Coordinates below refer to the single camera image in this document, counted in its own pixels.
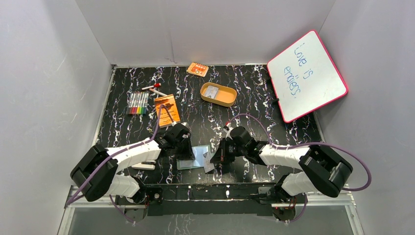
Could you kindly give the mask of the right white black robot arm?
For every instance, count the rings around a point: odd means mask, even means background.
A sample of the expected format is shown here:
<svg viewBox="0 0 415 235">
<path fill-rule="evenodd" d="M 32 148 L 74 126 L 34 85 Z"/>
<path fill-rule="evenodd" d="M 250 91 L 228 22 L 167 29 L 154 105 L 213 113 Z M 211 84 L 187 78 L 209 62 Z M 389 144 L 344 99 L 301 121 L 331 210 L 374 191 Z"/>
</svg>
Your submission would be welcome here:
<svg viewBox="0 0 415 235">
<path fill-rule="evenodd" d="M 258 194 L 282 203 L 289 202 L 298 194 L 312 191 L 335 198 L 353 172 L 351 164 L 325 143 L 300 147 L 272 145 L 267 141 L 255 140 L 242 126 L 228 129 L 210 162 L 227 164 L 236 157 L 245 157 L 256 165 L 299 169 L 299 173 L 282 176 L 273 189 Z"/>
</svg>

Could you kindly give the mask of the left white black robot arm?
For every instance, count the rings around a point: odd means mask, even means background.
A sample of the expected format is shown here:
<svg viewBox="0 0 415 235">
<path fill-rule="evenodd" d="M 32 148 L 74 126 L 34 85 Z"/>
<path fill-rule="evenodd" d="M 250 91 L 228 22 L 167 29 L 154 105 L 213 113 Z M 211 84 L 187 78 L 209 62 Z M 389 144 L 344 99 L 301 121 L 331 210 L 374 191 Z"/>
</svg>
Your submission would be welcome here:
<svg viewBox="0 0 415 235">
<path fill-rule="evenodd" d="M 73 182 L 87 201 L 93 202 L 104 195 L 124 196 L 140 204 L 148 197 L 144 183 L 119 172 L 159 157 L 193 157 L 191 133 L 188 124 L 176 123 L 154 137 L 134 144 L 105 148 L 92 146 L 70 173 Z"/>
</svg>

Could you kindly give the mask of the silver card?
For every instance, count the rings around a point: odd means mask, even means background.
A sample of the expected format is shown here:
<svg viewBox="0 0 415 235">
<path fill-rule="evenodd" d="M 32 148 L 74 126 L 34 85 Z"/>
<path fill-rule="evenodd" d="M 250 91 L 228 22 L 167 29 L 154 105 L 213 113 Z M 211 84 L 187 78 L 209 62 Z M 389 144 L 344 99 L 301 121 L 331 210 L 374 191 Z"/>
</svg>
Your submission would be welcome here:
<svg viewBox="0 0 415 235">
<path fill-rule="evenodd" d="M 217 86 L 209 85 L 206 91 L 204 92 L 204 96 L 211 98 L 211 99 L 215 99 L 218 94 L 218 91 L 219 91 L 219 88 Z"/>
<path fill-rule="evenodd" d="M 206 153 L 203 154 L 203 161 L 204 161 L 204 171 L 206 174 L 212 172 L 215 169 L 215 165 L 213 163 L 210 162 L 212 155 L 211 153 L 208 151 Z"/>
</svg>

